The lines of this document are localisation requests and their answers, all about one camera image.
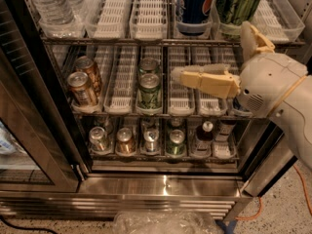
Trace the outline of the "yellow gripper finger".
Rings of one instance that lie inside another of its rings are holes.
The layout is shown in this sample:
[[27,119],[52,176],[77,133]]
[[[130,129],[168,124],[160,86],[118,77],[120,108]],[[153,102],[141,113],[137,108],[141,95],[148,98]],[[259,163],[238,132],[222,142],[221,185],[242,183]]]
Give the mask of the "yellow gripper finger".
[[249,21],[242,23],[240,39],[244,61],[257,54],[275,52],[275,45]]
[[224,63],[175,67],[172,77],[179,84],[216,98],[234,98],[241,92],[241,79]]

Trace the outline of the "white rounded gripper body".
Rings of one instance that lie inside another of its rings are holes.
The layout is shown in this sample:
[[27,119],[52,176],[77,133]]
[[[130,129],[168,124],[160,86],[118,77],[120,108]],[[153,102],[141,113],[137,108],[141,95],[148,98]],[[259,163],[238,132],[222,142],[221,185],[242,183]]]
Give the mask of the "white rounded gripper body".
[[287,55],[255,55],[242,66],[241,93],[236,99],[255,117],[265,118],[282,96],[306,75],[306,66]]

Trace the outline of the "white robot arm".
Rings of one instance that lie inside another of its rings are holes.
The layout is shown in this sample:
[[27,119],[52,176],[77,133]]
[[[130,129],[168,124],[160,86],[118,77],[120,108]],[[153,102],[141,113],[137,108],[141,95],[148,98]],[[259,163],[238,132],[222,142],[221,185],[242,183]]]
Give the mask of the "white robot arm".
[[267,118],[285,134],[289,149],[312,169],[312,76],[254,25],[241,25],[244,62],[238,75],[223,63],[174,68],[181,85],[217,98],[235,98],[253,116]]

